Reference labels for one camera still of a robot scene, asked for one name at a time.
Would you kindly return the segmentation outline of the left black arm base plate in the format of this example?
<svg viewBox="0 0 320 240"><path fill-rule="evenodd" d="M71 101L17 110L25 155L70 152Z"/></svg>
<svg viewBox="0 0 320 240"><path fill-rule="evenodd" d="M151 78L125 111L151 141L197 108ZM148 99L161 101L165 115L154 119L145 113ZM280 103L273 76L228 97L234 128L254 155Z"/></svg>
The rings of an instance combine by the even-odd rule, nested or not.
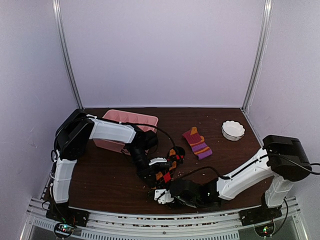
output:
<svg viewBox="0 0 320 240"><path fill-rule="evenodd" d="M86 227L89 219L89 212L73 208L67 208L66 211L53 208L46 211L45 217L74 227Z"/></svg>

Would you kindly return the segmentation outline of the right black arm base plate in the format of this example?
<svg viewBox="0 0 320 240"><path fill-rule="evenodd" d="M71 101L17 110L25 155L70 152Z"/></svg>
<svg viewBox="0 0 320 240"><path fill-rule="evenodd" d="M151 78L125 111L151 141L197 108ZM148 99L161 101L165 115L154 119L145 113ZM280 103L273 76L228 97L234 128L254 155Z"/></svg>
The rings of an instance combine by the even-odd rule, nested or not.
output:
<svg viewBox="0 0 320 240"><path fill-rule="evenodd" d="M255 225L262 222L271 221L283 215L279 207L265 208L262 206L241 210L238 214L242 226Z"/></svg>

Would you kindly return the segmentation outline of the black argyle red orange sock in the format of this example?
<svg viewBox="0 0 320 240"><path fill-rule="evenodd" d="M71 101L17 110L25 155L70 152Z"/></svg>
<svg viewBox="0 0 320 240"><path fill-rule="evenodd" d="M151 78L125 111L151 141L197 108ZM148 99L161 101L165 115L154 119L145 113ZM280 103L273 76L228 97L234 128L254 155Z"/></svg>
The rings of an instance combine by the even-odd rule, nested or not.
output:
<svg viewBox="0 0 320 240"><path fill-rule="evenodd" d="M166 157L156 157L150 160L149 166L154 171L155 187L153 199L159 204L172 203L170 185L174 179L177 167L184 162L185 150L176 146L169 150Z"/></svg>

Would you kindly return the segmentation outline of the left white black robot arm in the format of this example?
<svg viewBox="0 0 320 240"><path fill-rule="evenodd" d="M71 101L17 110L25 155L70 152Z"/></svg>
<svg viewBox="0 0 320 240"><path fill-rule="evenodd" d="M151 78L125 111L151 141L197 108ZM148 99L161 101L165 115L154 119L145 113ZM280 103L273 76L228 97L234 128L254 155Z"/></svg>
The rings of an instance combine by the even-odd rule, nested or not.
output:
<svg viewBox="0 0 320 240"><path fill-rule="evenodd" d="M74 167L85 154L90 140L123 143L140 179L151 188L160 182L168 183L179 151L173 147L167 157L148 159L146 151L158 144L158 137L152 130L143 131L142 126L141 123L107 120L79 108L74 110L55 133L50 153L53 166L48 213L65 223L75 219L75 213L69 208L69 188Z"/></svg>

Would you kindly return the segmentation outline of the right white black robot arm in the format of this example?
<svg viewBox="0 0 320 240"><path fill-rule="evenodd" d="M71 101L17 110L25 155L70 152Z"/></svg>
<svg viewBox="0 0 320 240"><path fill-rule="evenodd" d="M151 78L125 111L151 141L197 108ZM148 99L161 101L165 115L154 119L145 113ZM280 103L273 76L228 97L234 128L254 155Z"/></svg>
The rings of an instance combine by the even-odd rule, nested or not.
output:
<svg viewBox="0 0 320 240"><path fill-rule="evenodd" d="M259 220L268 220L279 207L295 182L309 175L319 175L313 170L299 139L268 135L263 146L247 162L226 175L199 184L184 176L171 182L155 201L160 204L181 204L197 209L217 209L222 201L231 201L246 189L272 177L265 192L264 204L256 210Z"/></svg>

